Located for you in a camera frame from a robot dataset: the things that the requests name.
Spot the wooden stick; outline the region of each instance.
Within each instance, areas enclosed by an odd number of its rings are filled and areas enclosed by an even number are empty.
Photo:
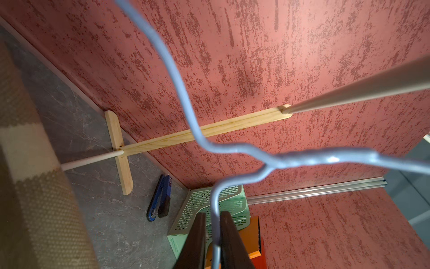
[[[121,133],[120,121],[117,115],[113,111],[105,111],[107,128],[109,129],[109,135],[111,136],[112,148],[119,150],[121,146],[124,146],[123,135]],[[133,190],[133,179],[132,173],[130,172],[130,165],[127,156],[120,155],[115,157],[117,163],[118,174],[120,175],[121,187],[123,188],[123,194],[130,194]]]
[[[430,89],[430,55],[292,105],[282,112],[299,113],[425,89]]]
[[[61,169],[63,171],[66,171],[66,170],[70,170],[70,169],[73,169],[73,168],[76,168],[76,167],[80,167],[80,166],[84,166],[84,165],[87,165],[87,164],[92,164],[92,163],[95,163],[95,162],[98,162],[98,161],[102,161],[102,160],[106,160],[106,159],[109,159],[109,158],[113,158],[113,157],[116,157],[116,156],[119,156],[119,155],[122,155],[122,154],[124,154],[123,150],[121,150],[121,149],[120,150],[115,150],[113,152],[108,152],[108,153],[100,154],[100,155],[97,155],[97,156],[88,157],[88,158],[85,158],[85,159],[81,159],[81,160],[77,160],[77,161],[71,161],[71,162],[68,162],[68,163],[65,163],[65,164],[61,164]]]
[[[291,117],[291,114],[283,114],[282,110],[289,106],[290,105],[281,105],[275,108],[269,108],[247,115],[234,117],[232,119],[215,122],[202,126],[201,130],[204,136],[209,137],[216,136],[222,133],[245,129],[252,126],[257,126],[260,124],[287,119]],[[122,146],[120,147],[120,149],[124,151],[124,156],[128,156],[193,140],[194,136],[191,134],[191,131],[186,130],[178,133],[173,133],[167,136],[142,141],[136,144]]]

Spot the textured paint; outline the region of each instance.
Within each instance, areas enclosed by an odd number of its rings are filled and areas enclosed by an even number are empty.
[[[256,204],[268,268],[430,268],[384,189]]]
[[[430,2],[133,1],[178,64],[200,124],[295,104],[430,51]],[[142,141],[187,129],[167,72],[112,1],[5,0],[1,15]],[[271,153],[364,146],[404,155],[429,131],[422,91],[293,115],[212,138]],[[187,187],[261,164],[195,142],[151,151]],[[381,176],[344,164],[277,171],[248,195]]]

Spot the metal track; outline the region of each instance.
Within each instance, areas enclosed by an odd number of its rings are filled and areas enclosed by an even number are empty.
[[[298,189],[286,192],[276,192],[270,194],[256,195],[246,198],[248,204],[262,204],[270,202],[278,202],[318,195],[326,195],[340,192],[359,191],[372,188],[380,188],[387,185],[387,181],[383,177],[375,177],[371,179],[361,179],[344,183],[336,183],[323,185],[312,188]]]

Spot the green mesh organizer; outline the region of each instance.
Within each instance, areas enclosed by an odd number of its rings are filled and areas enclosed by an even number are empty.
[[[189,191],[172,228],[167,234],[176,258],[181,253],[198,212],[206,213],[206,230],[209,236],[206,240],[206,249],[212,242],[212,224],[209,207],[211,190],[212,187]],[[249,208],[242,186],[233,186],[223,190],[219,196],[219,201],[220,211],[230,212],[238,230],[249,225]]]

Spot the wooden base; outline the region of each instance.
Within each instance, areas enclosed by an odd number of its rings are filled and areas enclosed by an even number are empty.
[[[124,146],[123,135],[121,133],[120,122],[117,115],[113,111],[105,111],[107,128],[109,129],[109,135],[111,136],[112,148],[119,150],[121,146]],[[119,155],[115,157],[117,163],[118,174],[120,175],[121,187],[123,188],[123,194],[128,195],[133,190],[133,179],[130,172],[129,160],[127,156]]]

